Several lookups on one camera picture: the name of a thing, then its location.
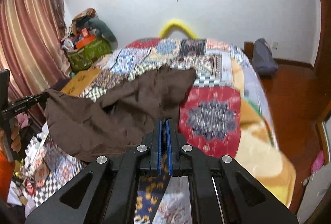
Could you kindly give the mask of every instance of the brown cloth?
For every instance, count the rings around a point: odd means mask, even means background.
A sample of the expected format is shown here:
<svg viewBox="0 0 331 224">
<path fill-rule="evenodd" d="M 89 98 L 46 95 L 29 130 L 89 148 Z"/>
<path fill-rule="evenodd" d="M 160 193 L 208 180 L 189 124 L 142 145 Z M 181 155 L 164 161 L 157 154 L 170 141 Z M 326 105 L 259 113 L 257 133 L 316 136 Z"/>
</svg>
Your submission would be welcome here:
<svg viewBox="0 0 331 224">
<path fill-rule="evenodd" d="M 163 66 L 115 86 L 96 103 L 48 89 L 45 114 L 50 136 L 63 151 L 83 161 L 123 153 L 139 145 L 158 118 L 173 118 L 178 126 L 179 106 L 195 74 L 194 69 Z"/>
</svg>

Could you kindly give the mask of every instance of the brown hardwood floor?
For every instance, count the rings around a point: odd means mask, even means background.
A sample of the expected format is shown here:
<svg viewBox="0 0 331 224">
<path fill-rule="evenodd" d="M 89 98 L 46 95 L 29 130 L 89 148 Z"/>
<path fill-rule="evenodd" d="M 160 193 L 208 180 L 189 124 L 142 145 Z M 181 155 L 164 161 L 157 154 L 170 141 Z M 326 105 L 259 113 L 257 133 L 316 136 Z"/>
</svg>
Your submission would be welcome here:
<svg viewBox="0 0 331 224">
<path fill-rule="evenodd" d="M 280 150 L 295 166 L 297 177 L 290 210 L 296 213 L 303 196 L 302 181 L 322 149 L 315 124 L 327 106 L 324 92 L 309 68 L 279 65 L 276 77 L 262 79 Z"/>
</svg>

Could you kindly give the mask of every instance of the triangular cutout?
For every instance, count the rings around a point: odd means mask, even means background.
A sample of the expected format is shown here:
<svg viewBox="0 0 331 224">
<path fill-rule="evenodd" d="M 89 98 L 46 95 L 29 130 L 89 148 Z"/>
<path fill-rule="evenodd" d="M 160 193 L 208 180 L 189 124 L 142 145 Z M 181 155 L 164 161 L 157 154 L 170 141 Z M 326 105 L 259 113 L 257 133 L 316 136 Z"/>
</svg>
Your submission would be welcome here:
<svg viewBox="0 0 331 224">
<path fill-rule="evenodd" d="M 91 172 L 87 173 L 79 182 L 60 197 L 60 202 L 69 205 L 73 209 L 78 209 L 92 178 L 93 174 Z"/>
<path fill-rule="evenodd" d="M 265 202 L 265 196 L 255 186 L 253 186 L 241 173 L 236 173 L 239 188 L 244 195 L 245 202 L 249 207 L 253 207 Z"/>
</svg>

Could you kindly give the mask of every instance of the navy blue fabric with yellow pattern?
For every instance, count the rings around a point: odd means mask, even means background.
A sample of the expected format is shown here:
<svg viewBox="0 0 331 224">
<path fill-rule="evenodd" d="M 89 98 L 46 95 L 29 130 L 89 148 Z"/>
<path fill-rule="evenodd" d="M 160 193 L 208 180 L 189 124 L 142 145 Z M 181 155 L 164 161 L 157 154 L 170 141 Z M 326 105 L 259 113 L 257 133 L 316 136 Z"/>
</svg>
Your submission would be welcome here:
<svg viewBox="0 0 331 224">
<path fill-rule="evenodd" d="M 167 154 L 161 160 L 161 175 L 140 177 L 137 194 L 135 223 L 152 223 L 168 186 L 170 175 L 166 165 Z"/>
</svg>

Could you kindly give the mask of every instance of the red patterned fabric patch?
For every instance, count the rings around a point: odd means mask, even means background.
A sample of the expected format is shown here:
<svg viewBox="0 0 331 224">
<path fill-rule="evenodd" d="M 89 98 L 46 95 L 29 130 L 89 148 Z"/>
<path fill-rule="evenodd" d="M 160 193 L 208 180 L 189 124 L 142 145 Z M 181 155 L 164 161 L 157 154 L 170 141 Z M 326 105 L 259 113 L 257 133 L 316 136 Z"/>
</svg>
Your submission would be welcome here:
<svg viewBox="0 0 331 224">
<path fill-rule="evenodd" d="M 138 39 L 131 44 L 127 45 L 126 48 L 151 48 L 156 47 L 160 38 L 143 38 Z"/>
<path fill-rule="evenodd" d="M 230 87 L 192 87 L 180 108 L 178 132 L 206 155 L 235 157 L 241 130 L 240 92 Z"/>
</svg>

